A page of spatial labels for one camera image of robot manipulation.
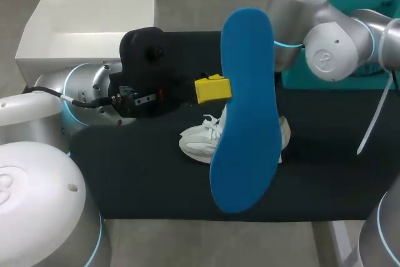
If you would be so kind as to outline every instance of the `black table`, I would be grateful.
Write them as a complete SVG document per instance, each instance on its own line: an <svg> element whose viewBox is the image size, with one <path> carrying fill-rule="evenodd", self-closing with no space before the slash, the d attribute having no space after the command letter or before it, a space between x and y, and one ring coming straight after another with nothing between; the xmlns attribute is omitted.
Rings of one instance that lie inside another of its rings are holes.
<svg viewBox="0 0 400 267"><path fill-rule="evenodd" d="M221 72L219 35L171 34L177 44L173 55L181 59L183 73ZM265 195L239 214L217 208L209 166L188 158L178 146L181 131L201 124L203 114L219 116L223 102L184 106L118 128L91 126L72 140L71 157L105 218L366 219L400 171L400 98L394 93L389 93L364 151L356 156L381 94L277 88L291 140Z"/></svg>

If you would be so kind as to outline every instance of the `white sneaker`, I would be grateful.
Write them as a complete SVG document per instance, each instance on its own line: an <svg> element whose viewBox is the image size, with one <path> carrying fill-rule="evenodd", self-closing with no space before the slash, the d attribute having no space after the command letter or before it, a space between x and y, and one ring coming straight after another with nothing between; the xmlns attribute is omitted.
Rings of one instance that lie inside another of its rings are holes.
<svg viewBox="0 0 400 267"><path fill-rule="evenodd" d="M279 125L281 127L282 134L282 150L284 150L285 147L289 144L291 131L288 120L284 116L279 117ZM278 163L282 163L282 155L279 157Z"/></svg>
<svg viewBox="0 0 400 267"><path fill-rule="evenodd" d="M209 164L223 133L226 107L219 119L211 115L205 116L209 116L211 120L204 120L202 125L193 126L181 133L179 147L190 158ZM282 133L282 149L284 149L290 140L290 127L287 119L283 116L279 118L279 125Z"/></svg>

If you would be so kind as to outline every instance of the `gray floor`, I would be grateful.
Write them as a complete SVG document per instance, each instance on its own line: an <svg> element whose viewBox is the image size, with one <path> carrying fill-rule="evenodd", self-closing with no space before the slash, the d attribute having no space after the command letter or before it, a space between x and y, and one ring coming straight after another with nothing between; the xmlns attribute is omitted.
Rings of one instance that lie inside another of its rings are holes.
<svg viewBox="0 0 400 267"><path fill-rule="evenodd" d="M24 87L14 62L19 39L39 0L0 0L0 96ZM157 0L164 30L220 29L239 7L267 0ZM109 220L113 266L318 266L309 223ZM360 221L348 222L352 244Z"/></svg>

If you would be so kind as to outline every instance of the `robotic arm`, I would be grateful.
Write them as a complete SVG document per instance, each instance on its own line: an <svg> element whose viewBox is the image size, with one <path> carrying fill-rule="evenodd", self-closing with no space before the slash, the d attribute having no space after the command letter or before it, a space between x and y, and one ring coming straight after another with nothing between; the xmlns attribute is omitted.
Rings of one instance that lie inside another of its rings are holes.
<svg viewBox="0 0 400 267"><path fill-rule="evenodd" d="M400 69L400 23L368 9L347 16L328 0L270 0L275 34L275 69L290 67L304 46L310 70L326 81L339 81L363 63Z"/></svg>

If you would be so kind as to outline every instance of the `white shoelace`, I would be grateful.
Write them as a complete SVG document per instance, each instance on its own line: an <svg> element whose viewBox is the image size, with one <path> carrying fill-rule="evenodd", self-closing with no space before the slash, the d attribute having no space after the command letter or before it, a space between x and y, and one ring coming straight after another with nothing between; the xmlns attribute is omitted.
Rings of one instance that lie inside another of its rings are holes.
<svg viewBox="0 0 400 267"><path fill-rule="evenodd" d="M211 120L204 120L202 122L202 125L208 129L208 133L209 133L209 139L210 140L215 140L215 139L219 139L222 135L222 128L218 126L218 122L219 122L219 118L215 118L214 116L211 115L203 115L204 117L210 117Z"/></svg>

